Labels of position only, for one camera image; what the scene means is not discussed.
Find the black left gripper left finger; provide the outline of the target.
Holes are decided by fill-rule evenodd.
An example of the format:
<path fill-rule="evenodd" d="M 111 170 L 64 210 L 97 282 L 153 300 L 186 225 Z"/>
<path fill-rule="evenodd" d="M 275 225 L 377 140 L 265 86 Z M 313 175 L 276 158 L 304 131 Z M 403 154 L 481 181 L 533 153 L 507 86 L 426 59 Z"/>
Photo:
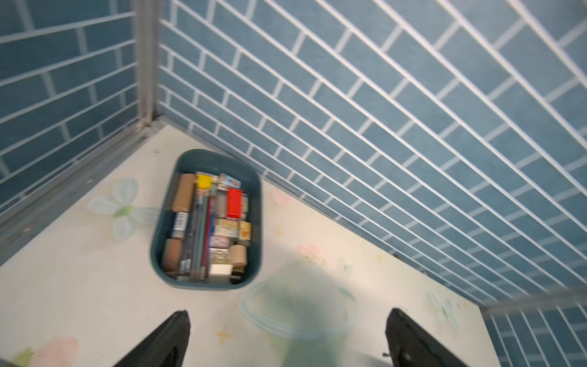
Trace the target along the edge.
<path fill-rule="evenodd" d="M 118 361 L 115 367 L 182 366 L 189 339 L 189 314 L 186 310 L 176 311 Z"/>

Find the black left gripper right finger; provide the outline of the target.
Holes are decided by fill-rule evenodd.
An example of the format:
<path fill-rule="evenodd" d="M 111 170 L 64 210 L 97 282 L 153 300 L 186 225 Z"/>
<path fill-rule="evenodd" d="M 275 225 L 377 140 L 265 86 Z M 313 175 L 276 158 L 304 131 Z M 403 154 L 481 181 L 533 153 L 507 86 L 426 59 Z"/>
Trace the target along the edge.
<path fill-rule="evenodd" d="M 399 308 L 391 310 L 385 336 L 393 366 L 466 367 L 463 361 Z"/>

